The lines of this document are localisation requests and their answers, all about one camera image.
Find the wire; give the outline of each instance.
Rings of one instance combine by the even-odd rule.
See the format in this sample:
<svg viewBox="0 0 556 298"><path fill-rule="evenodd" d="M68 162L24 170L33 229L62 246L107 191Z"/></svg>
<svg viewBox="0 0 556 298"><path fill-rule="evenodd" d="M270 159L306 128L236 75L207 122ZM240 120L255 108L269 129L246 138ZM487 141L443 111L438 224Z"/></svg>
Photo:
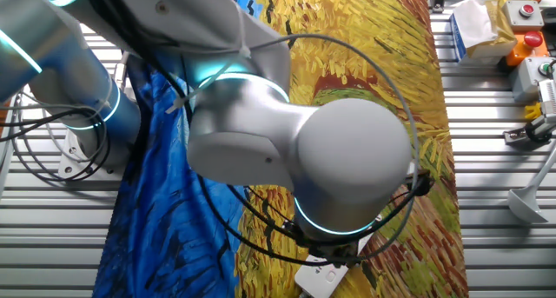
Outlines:
<svg viewBox="0 0 556 298"><path fill-rule="evenodd" d="M14 105L17 106L17 105L19 104L20 98L21 98L20 96L17 96L16 100L14 101ZM84 114L85 116L87 116L87 111L83 111L82 109L79 109L79 108L77 108L76 111L83 112L83 114ZM18 112L14 112L14 114L13 114L13 116L12 116L12 122L15 121L15 118L16 118L16 117L19 117L19 118L22 117L21 112L22 112L21 110L19 110ZM102 120L102 118L101 118L100 116L99 116L98 118L100 119L100 121L101 121L101 123L103 124L103 126L106 128L106 124L104 123L104 121ZM103 145L100 143L101 140L100 140L99 128L98 128L97 126L94 126L94 130L95 130L95 132L96 132L96 143L97 143L97 145L99 145L99 149L102 149L102 148L103 148ZM91 177L92 175L94 175L94 174L104 165L104 163L105 163L106 160L108 159L109 152L110 152L110 142L109 142L108 131L105 130L105 133L104 133L104 134L105 134L106 140L108 141L108 145L107 145L106 153L104 154L103 159L101 160L101 162L99 162L99 164L96 166L96 168L94 168L94 169L92 169L92 170L90 169L91 166L93 165L95 159L96 159L96 158L98 157L98 155L100 154L100 152L98 152L98 151L96 152L96 155L93 156L93 160L91 160L91 161L89 162L89 164L88 164L82 171L80 171L79 173L77 173L77 174L75 174L75 175L73 175L73 176L71 176L71 177L67 177L67 178L62 178L61 176L55 175L55 174L53 174L53 173L51 173L51 172L48 171L48 169L40 162L40 160L38 160L38 158L36 157L36 155L33 153L32 149L31 149L31 147L30 147L30 145L29 145L29 141L27 140L25 134L23 134L22 137L23 137L23 141L24 141L24 143L25 143L25 147L27 148L27 150L28 150L30 156L33 158L33 160L35 161L35 163L38 164L38 165L43 169L43 171L44 171L45 173L47 173L48 175L52 176L52 178L48 178L48 177L39 175L37 172L35 172L35 171L23 160L23 158L22 158L22 156L21 156L21 153L19 152L19 148L18 148L18 146L17 146L16 139L15 139L15 138L14 138L14 139L11 139L11 141L12 141L12 144L13 144L13 147L14 147L14 151L15 151L15 153L16 153L16 155L17 155L17 158L19 159L20 162L22 162L22 165L23 165L31 174L33 174L33 175L36 176L37 178L39 178L39 179L41 179L41 180L43 180L43 181L46 181L46 182L69 182L69 181L82 181L82 180L85 180L85 179Z"/></svg>
<svg viewBox="0 0 556 298"><path fill-rule="evenodd" d="M249 191L250 191L251 193L253 193L253 195L255 195L255 197L259 198L260 200L262 200L262 201L264 201L264 202L268 202L268 206L269 206L272 210L274 210L279 216L281 216L284 220L290 221L290 222L291 222L291 220L290 220L287 216L283 215L283 214L280 212L280 210L278 210L277 208L275 208L273 205L270 204L270 202L268 201L268 198L263 198L261 195L257 194L257 192L255 192L255 190L254 190L253 188L251 188L250 186L246 186L246 188L248 188Z"/></svg>
<svg viewBox="0 0 556 298"><path fill-rule="evenodd" d="M252 243L250 240L243 237L241 234L237 233L233 228L231 228L229 226L229 224L222 218L222 215L220 214L220 212L218 212L218 209L216 209L216 206L215 206L214 202L212 201L212 198L210 198L210 194L209 194L209 191L207 190L207 185L205 184L204 178L197 174L197 179L199 180L199 183L201 184L201 192L204 195L205 200L207 201L208 207L210 208L212 213L215 215L216 220L218 220L218 222L224 227L224 229L226 229L233 237L237 238L240 242L244 243L248 247L250 247L250 248L252 248L252 249L254 249L254 250L256 250L256 251L258 251L258 252L260 252L264 255L268 255L271 258L279 259L279 260L282 260L282 261L285 261L285 262L306 265L306 266L309 266L309 267L322 267L322 266L327 266L327 265L333 263L333 262L330 262L330 261L306 262L304 260L294 259L294 258L287 257L285 255L276 254L272 251L266 250L265 248L262 248L260 246L257 246L256 244Z"/></svg>
<svg viewBox="0 0 556 298"><path fill-rule="evenodd" d="M0 138L0 142L10 141L10 140L15 139L19 136L22 136L23 134L31 132L33 129L36 129L40 126L43 126L45 123L53 122L53 121L55 121L55 120L57 120L61 117L68 116L68 115L74 115L74 114L80 114L80 111L79 110L68 110L68 111L64 111L62 113L59 113L57 115L49 116L47 118L36 120L36 121L27 121L27 122L22 122L22 123L0 123L0 127L17 127L17 126L22 126L22 125L30 125L32 123L35 124L35 125L33 125L29 128L22 129L21 131L19 131L17 133L14 133L10 136Z"/></svg>
<svg viewBox="0 0 556 298"><path fill-rule="evenodd" d="M548 77L553 80L554 79L554 64L556 64L556 59L552 60L550 62L550 64L548 65L548 69L546 71L546 73L548 74Z"/></svg>
<svg viewBox="0 0 556 298"><path fill-rule="evenodd" d="M228 185L228 189L232 192L232 194L235 196L235 198L236 198L237 200L239 200L239 201L242 203L243 206L245 206L245 208L247 208L249 211L251 211L251 213L252 213L253 215L255 215L256 217L258 217L259 220L263 221L264 223L267 222L268 219L267 219L264 215L262 215L260 212L258 212L258 211L253 207L252 204L250 204L247 200L245 200L245 198L243 198L243 197L240 195L240 193L238 193L237 190L235 190L235 188L234 188L233 186ZM295 236L292 232L288 231L287 229L278 227L278 226L276 226L276 225L275 225L275 228L272 227L272 229L274 229L274 230L276 230L276 231L282 233L283 235L285 235L285 236L287 236L287 237L289 237L289 238L291 238L291 239L293 239L293 240L295 240L295 239L297 238L297 236Z"/></svg>
<svg viewBox="0 0 556 298"><path fill-rule="evenodd" d="M20 98L21 98L20 96L17 96L17 97L16 97L16 100L14 101L14 105L17 106L17 105L19 104ZM84 113L87 112L87 111L83 111L83 110L79 110L79 109L78 109L78 110L71 110L71 111L80 111L80 112L84 112ZM15 122L15 120L16 120L17 117L21 118L21 112L22 112L22 111L19 110L18 112L14 112L14 113L12 114L12 119L11 119L11 121L12 121L13 123ZM12 129L13 129L15 126L11 126L11 125L10 125L9 127L10 127L10 132L11 132ZM95 126L95 131L96 131L96 133L97 133L97 135L96 135L96 142L97 142L97 144L98 144L98 143L100 142L100 136L99 136L99 134L98 134L98 128L97 128L96 126ZM38 174L35 170L33 170L33 169L27 164L27 162L23 159L23 156L21 155L21 152L19 151L19 148L18 148L18 146L17 146L17 141L16 141L16 139L15 139L15 138L11 138L11 141L12 141L12 145L13 145L13 148L14 148L14 152L16 153L16 156L17 156L17 158L19 159L19 161L21 162L21 164L22 164L32 175L36 176L37 178L39 178L40 180L43 180L43 181L45 181L45 182L69 182L69 181L82 181L82 180L85 180L85 179L91 177L92 175L94 175L94 174L104 165L104 163L105 163L106 160L108 159L108 155L109 155L109 152L110 152L110 144L109 144L109 142L108 142L108 147L107 147L107 150L106 150L106 154L104 155L104 158L103 158L102 161L97 165L97 167L96 167L95 169L92 169L92 170L89 172L89 168L90 168L90 166L93 164L93 161L91 161L91 162L89 163L89 165L88 165L84 170L82 170L81 172L77 173L76 175L73 175L72 177L68 177L68 178L62 178L62 177L60 177L59 175L54 175L54 174L52 174L51 172L49 172L48 169L38 160L38 158L36 157L36 155L35 155L35 154L33 153L33 151L31 150L30 145L29 145L29 142L27 141L27 139L26 139L26 137L25 137L25 134L23 134L23 141L25 142L25 147L27 148L27 150L28 150L30 156L33 158L33 160L35 161L35 163L37 163L37 164L44 170L45 173L47 173L47 174L49 174L49 175L51 175L51 176L53 177L53 178L48 178L48 177L45 177L45 176L42 176L42 175ZM84 174L84 173L88 173L88 174L85 175L85 176L83 176L83 177L78 177L78 176L80 176L80 175L82 175L82 174Z"/></svg>
<svg viewBox="0 0 556 298"><path fill-rule="evenodd" d="M398 229L394 232L394 234L384 243L384 245L382 245L380 248L376 249L374 252L371 252L368 255L364 255L364 256L358 256L356 260L354 260L354 262L358 262L358 261L363 261L363 260L368 260L371 258L376 257L377 255L380 255L381 253L383 253L384 251L386 251L390 246L392 246L392 244L394 244L394 242L396 240L398 240L398 237L400 237L401 232L403 232L403 229L406 227L407 223L409 222L409 217L411 215L411 211L413 211L414 208L414 204L415 204L415 199L411 198L411 200L409 201L409 205L407 206L407 211L406 211L406 215L403 217L403 219L401 220L400 226L398 227Z"/></svg>
<svg viewBox="0 0 556 298"><path fill-rule="evenodd" d="M84 120L90 120L93 119L95 117L98 116L97 110L90 107L90 106L86 106L83 105L81 107L77 107L77 106L72 106L72 105L68 105L68 104L48 104L48 103L42 103L40 101L38 101L35 97L21 92L21 94L23 94L24 96L27 96L29 99L31 99L34 102L40 103L38 105L30 105L30 106L19 106L19 105L14 105L12 107L2 107L0 109L7 109L7 110L26 110L26 109L42 109L43 110L43 118L47 118L46 115L46 111L44 110L45 107L48 108L67 108L67 109L89 109L92 111L92 116L86 116L84 118ZM60 143L58 142L58 140L56 139L56 137L54 136L54 133L52 132L52 128L50 127L50 123L45 123L44 126L46 127L46 129L49 132L49 136L50 139L52 140L52 142L55 144L55 146L58 148L58 150L60 150L60 152L62 152L62 154L66 157L68 157L69 159L75 161L75 162L89 162L91 160L93 160L92 158L95 155L98 155L98 153L100 153L100 151L102 151L104 144L106 143L106 139L107 139L107 127L105 125L103 125L104 128L104 135L103 135L103 140L101 141L101 145L97 148L97 150L95 151L95 153L93 153L90 157L86 158L86 159L82 159L82 158L76 158L76 156L73 156L71 154L69 154L68 152L65 151L65 149L63 149L62 145L60 145Z"/></svg>
<svg viewBox="0 0 556 298"><path fill-rule="evenodd" d="M11 99L11 103L13 103L15 100L16 100L16 97L13 96L12 99ZM14 111L8 111L7 115L6 115L6 119L8 118L8 116L11 116L10 112L13 114ZM9 136L11 134L11 128L8 129L5 133L6 133L6 135ZM7 156L8 156L8 145L5 144L4 147L3 147L2 161L0 163L0 171L2 171L4 169L4 164L6 163L6 157Z"/></svg>
<svg viewBox="0 0 556 298"><path fill-rule="evenodd" d="M392 199L390 199L390 201L388 202L388 204L397 201L398 199L402 198L403 196L407 195L409 192L405 192L405 193L401 193L399 195L395 195L394 197L392 197Z"/></svg>

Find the white power strip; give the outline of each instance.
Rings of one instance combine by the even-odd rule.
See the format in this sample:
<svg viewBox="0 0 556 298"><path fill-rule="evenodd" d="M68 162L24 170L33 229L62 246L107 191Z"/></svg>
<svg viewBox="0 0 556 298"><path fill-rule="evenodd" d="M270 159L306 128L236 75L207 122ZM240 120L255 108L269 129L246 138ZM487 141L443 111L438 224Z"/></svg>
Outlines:
<svg viewBox="0 0 556 298"><path fill-rule="evenodd" d="M363 250L371 235L359 240L357 255ZM309 255L307 262L324 262L325 259ZM334 264L324 267L301 266L295 274L295 283L303 289L304 296L311 295L314 298L329 298L348 272L348 267L336 268Z"/></svg>

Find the van gogh painting print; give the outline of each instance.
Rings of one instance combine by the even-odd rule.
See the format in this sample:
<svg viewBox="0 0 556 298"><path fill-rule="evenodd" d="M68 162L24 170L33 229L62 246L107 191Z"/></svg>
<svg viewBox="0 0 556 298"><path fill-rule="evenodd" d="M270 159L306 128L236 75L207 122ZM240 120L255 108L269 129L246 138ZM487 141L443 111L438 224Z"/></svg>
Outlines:
<svg viewBox="0 0 556 298"><path fill-rule="evenodd" d="M417 199L399 240L352 268L333 297L468 297L453 153L427 0L236 2L283 35L321 33L356 46L393 78L418 121L420 162L435 178L434 188ZM292 103L322 105L357 97L407 120L385 80L355 54L318 40L297 40L289 46ZM185 160L188 129L183 112L164 112L175 95L166 90L162 76L143 68L129 67L142 107L142 135L136 149L143 152L137 150L122 182L94 296L298 297L301 290L294 281L298 265L240 244L214 218ZM225 185L209 182L208 187L225 220L243 236L279 254L306 258L307 251L288 238L267 235L265 225ZM282 224L268 205L248 190L239 190L260 212ZM293 197L285 189L254 190L281 213L294 215ZM375 234L363 254L380 247L401 217Z"/></svg>

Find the cable tie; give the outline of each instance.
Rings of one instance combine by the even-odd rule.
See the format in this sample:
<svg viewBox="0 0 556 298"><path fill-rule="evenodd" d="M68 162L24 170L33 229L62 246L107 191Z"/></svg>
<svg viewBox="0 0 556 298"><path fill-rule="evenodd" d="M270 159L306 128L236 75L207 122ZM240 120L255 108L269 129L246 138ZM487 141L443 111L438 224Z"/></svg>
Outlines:
<svg viewBox="0 0 556 298"><path fill-rule="evenodd" d="M103 106L108 107L108 108L112 108L112 105L110 105L110 102L108 100L105 100L103 103Z"/></svg>
<svg viewBox="0 0 556 298"><path fill-rule="evenodd" d="M240 48L239 54L244 58L251 58L251 49L247 45L243 44Z"/></svg>
<svg viewBox="0 0 556 298"><path fill-rule="evenodd" d="M183 105L185 104L185 102L187 102L187 100L188 100L187 97L183 97L183 98L177 97L174 100L174 104L172 105L172 107L170 107L166 110L166 114L169 115L172 112L174 112L174 111L178 110L179 108L183 107Z"/></svg>

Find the blue painted fabric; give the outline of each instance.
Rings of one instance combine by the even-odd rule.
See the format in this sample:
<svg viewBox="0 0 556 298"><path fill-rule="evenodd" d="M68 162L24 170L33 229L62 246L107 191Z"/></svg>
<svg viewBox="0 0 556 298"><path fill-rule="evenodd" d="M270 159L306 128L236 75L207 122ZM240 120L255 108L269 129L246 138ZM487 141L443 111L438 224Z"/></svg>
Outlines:
<svg viewBox="0 0 556 298"><path fill-rule="evenodd" d="M258 17L262 7L253 1L236 0ZM158 72L134 57L128 71L142 125L118 193L93 296L234 297L239 242L215 219L187 163L185 111L166 114L175 91ZM226 185L206 183L224 219L237 228L241 204Z"/></svg>

